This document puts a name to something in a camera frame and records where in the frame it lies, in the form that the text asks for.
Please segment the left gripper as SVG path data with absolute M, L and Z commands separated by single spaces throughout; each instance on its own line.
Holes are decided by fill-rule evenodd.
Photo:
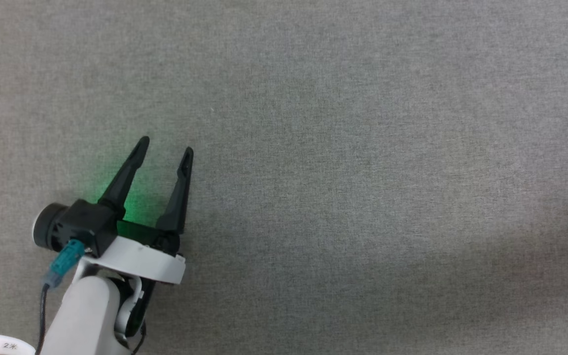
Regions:
M 149 144 L 148 136 L 140 138 L 98 200 L 99 205 L 111 209 L 117 220 L 122 220 L 126 214 L 125 202 Z M 165 284 L 182 282 L 186 265 L 179 253 L 180 235 L 185 228 L 193 160 L 194 151 L 188 146 L 178 165 L 169 202 L 155 228 L 119 221 L 117 236 L 100 257 L 81 258 L 73 282 L 90 274 L 94 267 Z

